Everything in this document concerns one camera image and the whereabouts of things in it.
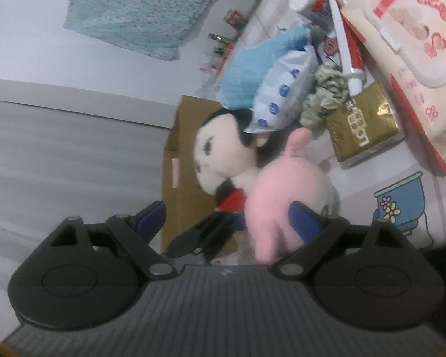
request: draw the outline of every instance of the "doll eye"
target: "doll eye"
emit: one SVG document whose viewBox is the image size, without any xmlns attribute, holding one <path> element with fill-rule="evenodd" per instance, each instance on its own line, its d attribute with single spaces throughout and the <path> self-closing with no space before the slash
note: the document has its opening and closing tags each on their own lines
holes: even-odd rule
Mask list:
<svg viewBox="0 0 446 357">
<path fill-rule="evenodd" d="M 203 151 L 206 156 L 209 156 L 212 153 L 212 141 L 214 137 L 210 137 L 205 142 L 205 145 L 203 145 Z"/>
</svg>

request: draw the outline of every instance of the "metal screw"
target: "metal screw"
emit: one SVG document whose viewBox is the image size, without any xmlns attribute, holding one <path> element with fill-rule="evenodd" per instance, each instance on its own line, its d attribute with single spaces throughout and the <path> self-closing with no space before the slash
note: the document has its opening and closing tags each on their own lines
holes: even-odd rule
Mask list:
<svg viewBox="0 0 446 357">
<path fill-rule="evenodd" d="M 170 264 L 165 263 L 155 263 L 149 267 L 149 271 L 152 275 L 163 276 L 170 274 L 174 268 Z"/>
<path fill-rule="evenodd" d="M 287 276 L 295 276 L 302 274 L 304 272 L 304 267 L 300 266 L 299 264 L 289 263 L 281 266 L 281 268 L 279 268 L 279 271 Z"/>
</svg>

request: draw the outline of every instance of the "white packet with blue logos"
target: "white packet with blue logos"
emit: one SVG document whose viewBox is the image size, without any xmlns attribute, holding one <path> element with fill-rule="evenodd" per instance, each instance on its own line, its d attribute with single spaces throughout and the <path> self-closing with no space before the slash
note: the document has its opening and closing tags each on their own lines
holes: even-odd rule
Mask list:
<svg viewBox="0 0 446 357">
<path fill-rule="evenodd" d="M 301 113 L 302 101 L 315 84 L 319 67 L 312 45 L 291 51 L 274 62 L 259 86 L 253 118 L 246 133 L 265 133 L 288 127 Z"/>
</svg>

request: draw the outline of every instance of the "teal floral fabric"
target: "teal floral fabric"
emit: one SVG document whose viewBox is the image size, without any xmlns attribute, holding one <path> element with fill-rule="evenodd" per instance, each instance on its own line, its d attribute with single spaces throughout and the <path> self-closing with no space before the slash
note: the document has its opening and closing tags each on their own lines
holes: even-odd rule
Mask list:
<svg viewBox="0 0 446 357">
<path fill-rule="evenodd" d="M 70 0 L 65 29 L 162 60 L 211 0 Z"/>
</svg>

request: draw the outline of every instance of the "cardboard box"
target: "cardboard box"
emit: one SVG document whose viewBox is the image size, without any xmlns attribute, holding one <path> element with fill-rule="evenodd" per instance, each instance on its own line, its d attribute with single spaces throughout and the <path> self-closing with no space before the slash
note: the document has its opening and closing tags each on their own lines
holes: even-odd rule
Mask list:
<svg viewBox="0 0 446 357">
<path fill-rule="evenodd" d="M 175 122 L 165 144 L 162 169 L 162 201 L 167 206 L 167 220 L 162 228 L 162 250 L 181 233 L 207 217 L 216 207 L 215 198 L 198 185 L 193 144 L 200 125 L 214 111 L 218 102 L 183 96 L 177 108 Z M 178 188 L 172 186 L 172 159 L 179 160 Z M 231 239 L 223 255 L 235 252 L 237 244 Z"/>
</svg>

